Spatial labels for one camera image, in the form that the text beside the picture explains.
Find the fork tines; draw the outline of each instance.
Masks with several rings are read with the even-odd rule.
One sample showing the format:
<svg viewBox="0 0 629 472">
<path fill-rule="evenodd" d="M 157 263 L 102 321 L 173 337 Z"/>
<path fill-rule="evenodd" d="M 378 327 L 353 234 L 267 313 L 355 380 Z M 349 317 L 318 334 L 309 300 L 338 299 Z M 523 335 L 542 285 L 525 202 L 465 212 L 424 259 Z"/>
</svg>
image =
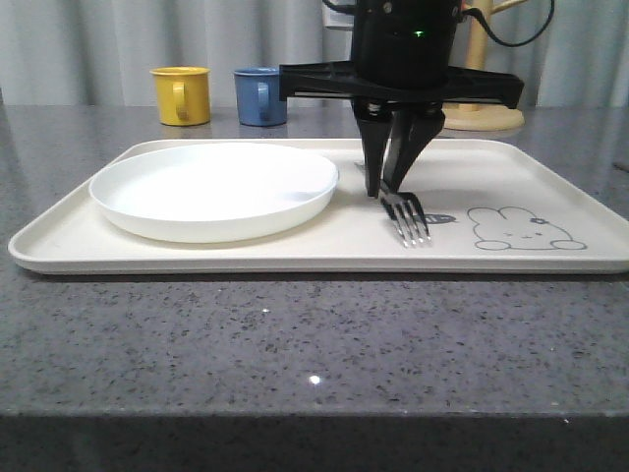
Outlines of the fork tines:
<svg viewBox="0 0 629 472">
<path fill-rule="evenodd" d="M 418 219 L 422 219 L 424 212 L 420 207 L 416 207 L 415 202 L 406 199 L 391 202 L 385 196 L 380 198 L 380 203 L 393 222 L 393 226 L 402 239 L 404 247 L 417 246 L 418 242 L 423 244 L 426 239 L 430 239 L 428 229 L 425 229 L 423 234 L 418 224 Z"/>
</svg>

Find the black cable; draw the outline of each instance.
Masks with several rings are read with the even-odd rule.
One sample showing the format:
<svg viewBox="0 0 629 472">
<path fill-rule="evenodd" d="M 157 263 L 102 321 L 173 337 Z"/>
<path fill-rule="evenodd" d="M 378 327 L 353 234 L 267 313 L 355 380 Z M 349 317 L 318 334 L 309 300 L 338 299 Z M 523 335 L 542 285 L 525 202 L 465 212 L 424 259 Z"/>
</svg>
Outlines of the black cable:
<svg viewBox="0 0 629 472">
<path fill-rule="evenodd" d="M 330 0 L 322 0 L 322 2 L 327 8 L 337 13 L 343 13 L 345 15 L 354 15 L 356 13 L 355 5 L 336 5 L 330 2 Z"/>
<path fill-rule="evenodd" d="M 540 37 L 540 35 L 542 35 L 545 29 L 548 28 L 548 25 L 550 25 L 550 22 L 552 21 L 552 17 L 554 16 L 554 0 L 550 0 L 550 10 L 548 12 L 548 17 L 546 18 L 546 21 L 543 23 L 540 30 L 536 32 L 533 36 L 531 36 L 529 39 L 522 42 L 506 42 L 500 39 L 498 36 L 496 36 L 495 33 L 491 30 L 491 27 L 489 26 L 489 24 L 487 23 L 487 20 L 485 19 L 483 12 L 479 10 L 478 8 L 468 8 L 467 10 L 463 11 L 463 15 L 469 15 L 471 17 L 474 17 L 476 21 L 481 24 L 481 26 L 483 27 L 483 30 L 485 30 L 485 32 L 487 33 L 487 36 L 489 36 L 491 39 L 493 39 L 495 42 L 497 42 L 501 46 L 520 47 L 520 46 L 524 46 L 526 44 L 529 44 L 530 42 L 535 41 L 538 37 Z"/>
</svg>

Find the mug handle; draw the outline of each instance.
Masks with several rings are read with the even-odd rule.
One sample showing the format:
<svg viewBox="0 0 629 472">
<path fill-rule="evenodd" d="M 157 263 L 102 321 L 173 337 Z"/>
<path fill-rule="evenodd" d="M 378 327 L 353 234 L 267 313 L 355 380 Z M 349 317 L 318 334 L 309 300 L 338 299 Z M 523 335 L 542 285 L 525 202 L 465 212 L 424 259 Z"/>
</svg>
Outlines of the mug handle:
<svg viewBox="0 0 629 472">
<path fill-rule="evenodd" d="M 183 82 L 173 84 L 173 95 L 175 96 L 175 109 L 180 120 L 188 119 L 188 109 L 186 107 L 186 85 Z"/>
<path fill-rule="evenodd" d="M 259 108 L 260 119 L 268 120 L 270 101 L 268 97 L 268 84 L 264 82 L 257 84 L 257 107 Z"/>
</svg>

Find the tray rim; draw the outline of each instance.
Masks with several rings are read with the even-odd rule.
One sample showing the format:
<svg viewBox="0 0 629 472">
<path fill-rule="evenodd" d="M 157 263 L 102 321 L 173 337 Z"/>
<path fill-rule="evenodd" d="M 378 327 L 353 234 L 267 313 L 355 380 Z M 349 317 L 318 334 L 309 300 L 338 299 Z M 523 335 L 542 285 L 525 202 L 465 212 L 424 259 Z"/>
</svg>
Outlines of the tray rim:
<svg viewBox="0 0 629 472">
<path fill-rule="evenodd" d="M 90 175 L 86 180 L 84 180 L 81 184 L 79 184 L 76 188 L 62 197 L 55 204 L 50 206 L 48 209 L 43 211 L 40 215 L 35 217 L 31 222 L 26 224 L 22 229 L 20 229 L 8 243 L 8 251 L 16 264 L 25 269 L 32 270 L 42 274 L 54 274 L 54 275 L 89 275 L 89 274 L 142 274 L 142 273 L 152 273 L 152 274 L 173 274 L 173 273 L 260 273 L 260 272 L 399 272 L 399 273 L 430 273 L 430 272 L 448 272 L 448 273 L 622 273 L 629 270 L 629 252 L 626 257 L 618 258 L 618 257 L 582 257 L 577 260 L 566 260 L 560 257 L 550 257 L 545 258 L 543 260 L 543 266 L 549 265 L 545 268 L 527 268 L 527 267 L 497 267 L 500 263 L 504 263 L 505 259 L 511 259 L 508 256 L 503 257 L 502 260 L 484 260 L 484 258 L 478 257 L 469 257 L 468 259 L 477 259 L 478 266 L 475 268 L 469 267 L 460 267 L 456 266 L 456 260 L 445 260 L 442 261 L 443 264 L 440 265 L 432 265 L 426 268 L 417 268 L 416 266 L 403 266 L 396 265 L 396 258 L 391 257 L 369 257 L 369 258 L 356 258 L 356 257 L 337 257 L 335 258 L 335 264 L 330 263 L 330 259 L 326 257 L 310 257 L 310 258 L 300 258 L 299 264 L 287 265 L 286 263 L 290 261 L 289 258 L 286 257 L 275 257 L 274 259 L 266 259 L 266 258 L 249 258 L 248 261 L 256 262 L 258 264 L 242 264 L 242 259 L 233 258 L 233 259 L 224 259 L 222 260 L 222 264 L 217 264 L 217 259 L 204 260 L 201 258 L 197 259 L 183 259 L 183 260 L 166 260 L 171 267 L 154 267 L 150 266 L 151 264 L 155 264 L 160 260 L 152 259 L 148 260 L 145 258 L 136 258 L 136 259 L 124 259 L 124 260 L 109 260 L 109 261 L 98 261 L 99 264 L 102 265 L 101 268 L 88 268 L 89 265 L 93 264 L 93 261 L 85 261 L 85 260 L 72 260 L 68 258 L 64 261 L 61 260 L 46 260 L 43 258 L 34 257 L 26 252 L 20 251 L 19 244 L 23 238 L 29 237 L 29 232 L 37 227 L 38 225 L 47 224 L 48 219 L 51 218 L 56 211 L 59 209 L 65 210 L 66 213 L 71 212 L 66 209 L 66 205 L 69 204 L 73 199 L 78 199 L 81 197 L 80 193 L 85 192 L 89 182 L 93 178 L 93 176 L 104 169 L 105 167 L 112 165 L 120 160 L 123 160 L 128 157 L 132 157 L 137 155 L 138 153 L 149 152 L 154 149 L 150 149 L 153 146 L 164 146 L 160 148 L 174 148 L 178 146 L 190 146 L 196 144 L 203 143 L 234 143 L 234 142 L 246 142 L 246 143 L 263 143 L 263 144 L 280 144 L 284 146 L 295 146 L 302 145 L 308 146 L 306 148 L 318 148 L 321 144 L 329 144 L 334 143 L 337 145 L 344 145 L 347 148 L 354 148 L 356 144 L 361 142 L 360 139 L 355 138 L 343 138 L 343 139 L 327 139 L 327 138 L 279 138 L 279 139 L 175 139 L 175 140 L 151 140 L 146 142 L 137 143 L 121 154 L 116 156 L 113 160 L 105 164 L 103 167 L 98 169 L 92 175 Z M 528 157 L 530 161 L 527 163 L 530 166 L 536 167 L 543 171 L 547 176 L 552 179 L 556 179 L 560 181 L 563 185 L 570 188 L 571 191 L 577 192 L 585 197 L 590 205 L 594 205 L 598 210 L 602 211 L 606 217 L 610 217 L 614 220 L 616 224 L 621 224 L 624 226 L 623 229 L 629 231 L 629 221 L 624 219 L 621 215 L 605 206 L 603 203 L 599 202 L 592 196 L 585 193 L 583 190 L 579 189 L 577 186 L 572 184 L 570 181 L 562 177 L 561 175 L 554 172 L 552 169 L 548 168 L 541 162 L 537 161 L 533 157 L 531 157 L 526 152 L 522 151 L 518 147 L 496 141 L 496 140 L 485 140 L 485 139 L 440 139 L 437 138 L 432 140 L 429 146 L 437 147 L 439 145 L 453 146 L 456 144 L 467 144 L 474 146 L 490 146 L 494 148 L 510 148 L 512 151 L 517 151 L 518 153 L 524 154 L 524 156 Z M 423 258 L 423 261 L 437 260 L 442 259 L 439 258 Z M 514 257 L 513 259 L 522 260 L 522 256 Z M 393 262 L 393 264 L 379 265 L 373 266 L 373 261 L 384 260 Z M 562 261 L 564 266 L 559 267 L 556 265 L 552 265 L 552 263 L 556 263 Z M 592 262 L 596 263 L 596 266 L 588 266 L 592 264 Z M 127 268 L 120 268 L 118 264 L 120 262 L 133 263 L 135 265 L 129 266 Z M 208 267 L 207 262 L 212 263 L 212 267 Z"/>
</svg>

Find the wooden base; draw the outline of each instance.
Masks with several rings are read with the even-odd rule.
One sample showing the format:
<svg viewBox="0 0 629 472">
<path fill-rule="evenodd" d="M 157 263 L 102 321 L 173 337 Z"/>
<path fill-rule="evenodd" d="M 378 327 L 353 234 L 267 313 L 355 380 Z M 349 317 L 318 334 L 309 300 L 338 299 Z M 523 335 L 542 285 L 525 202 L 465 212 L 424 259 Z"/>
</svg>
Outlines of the wooden base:
<svg viewBox="0 0 629 472">
<path fill-rule="evenodd" d="M 520 110 L 504 105 L 449 104 L 443 105 L 444 128 L 466 131 L 512 130 L 524 125 Z"/>
</svg>

